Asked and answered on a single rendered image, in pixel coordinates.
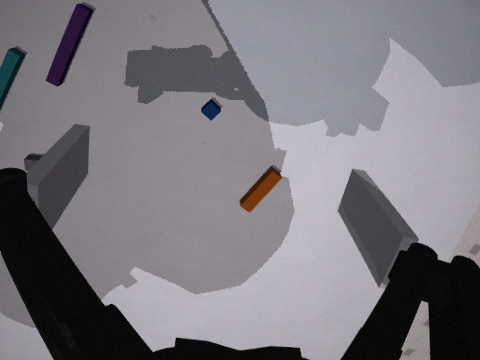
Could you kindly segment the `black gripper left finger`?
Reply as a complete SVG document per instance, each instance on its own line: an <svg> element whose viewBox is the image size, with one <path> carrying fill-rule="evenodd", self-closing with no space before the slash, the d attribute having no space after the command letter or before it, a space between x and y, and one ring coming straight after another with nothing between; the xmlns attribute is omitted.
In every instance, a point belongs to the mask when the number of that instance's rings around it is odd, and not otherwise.
<svg viewBox="0 0 480 360"><path fill-rule="evenodd" d="M52 231L88 175L89 132L74 124L27 173L0 169L1 255L54 360L159 360Z"/></svg>

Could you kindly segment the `small blue cube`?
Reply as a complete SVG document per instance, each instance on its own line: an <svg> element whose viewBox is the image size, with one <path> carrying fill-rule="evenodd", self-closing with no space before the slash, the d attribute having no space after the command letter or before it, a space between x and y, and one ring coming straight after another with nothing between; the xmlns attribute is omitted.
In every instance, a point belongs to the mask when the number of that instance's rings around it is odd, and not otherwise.
<svg viewBox="0 0 480 360"><path fill-rule="evenodd" d="M220 112L221 108L210 99L201 109L201 112L209 119L214 119Z"/></svg>

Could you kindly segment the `teal long rectangular bar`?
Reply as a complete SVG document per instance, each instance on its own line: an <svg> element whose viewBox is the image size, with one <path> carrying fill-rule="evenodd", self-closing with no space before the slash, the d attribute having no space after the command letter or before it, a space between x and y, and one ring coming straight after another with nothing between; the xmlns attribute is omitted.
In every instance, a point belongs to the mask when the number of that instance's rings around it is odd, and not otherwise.
<svg viewBox="0 0 480 360"><path fill-rule="evenodd" d="M7 51L0 67L0 109L25 55L15 47Z"/></svg>

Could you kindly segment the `grey rod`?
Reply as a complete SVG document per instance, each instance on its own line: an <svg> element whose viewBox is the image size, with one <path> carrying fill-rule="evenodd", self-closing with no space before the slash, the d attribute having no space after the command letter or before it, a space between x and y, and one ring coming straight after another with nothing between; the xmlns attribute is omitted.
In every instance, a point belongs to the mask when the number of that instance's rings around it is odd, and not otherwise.
<svg viewBox="0 0 480 360"><path fill-rule="evenodd" d="M43 155L28 155L24 159L25 171L29 171Z"/></svg>

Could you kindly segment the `purple rod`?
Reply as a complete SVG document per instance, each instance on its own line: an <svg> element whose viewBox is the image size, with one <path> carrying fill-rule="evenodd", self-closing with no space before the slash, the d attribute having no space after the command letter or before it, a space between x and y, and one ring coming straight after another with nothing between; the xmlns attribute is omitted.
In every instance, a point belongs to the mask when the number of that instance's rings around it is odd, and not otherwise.
<svg viewBox="0 0 480 360"><path fill-rule="evenodd" d="M63 84L92 13L93 9L76 4L46 78L47 82L57 87Z"/></svg>

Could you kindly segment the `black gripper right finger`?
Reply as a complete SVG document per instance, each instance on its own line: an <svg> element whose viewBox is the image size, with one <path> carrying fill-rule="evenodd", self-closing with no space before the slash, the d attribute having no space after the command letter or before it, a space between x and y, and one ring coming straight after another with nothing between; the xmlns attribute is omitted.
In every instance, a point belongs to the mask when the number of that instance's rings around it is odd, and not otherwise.
<svg viewBox="0 0 480 360"><path fill-rule="evenodd" d="M438 260L364 170L352 169L337 211L386 288L340 360L399 360L421 301L430 360L480 360L479 266L461 255Z"/></svg>

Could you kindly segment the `orange rod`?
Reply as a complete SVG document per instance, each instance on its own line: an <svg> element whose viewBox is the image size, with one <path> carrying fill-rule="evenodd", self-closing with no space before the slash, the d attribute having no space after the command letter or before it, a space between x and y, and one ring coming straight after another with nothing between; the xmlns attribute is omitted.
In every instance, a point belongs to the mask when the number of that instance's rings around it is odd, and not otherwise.
<svg viewBox="0 0 480 360"><path fill-rule="evenodd" d="M270 166L240 199L240 206L250 213L281 179L280 172Z"/></svg>

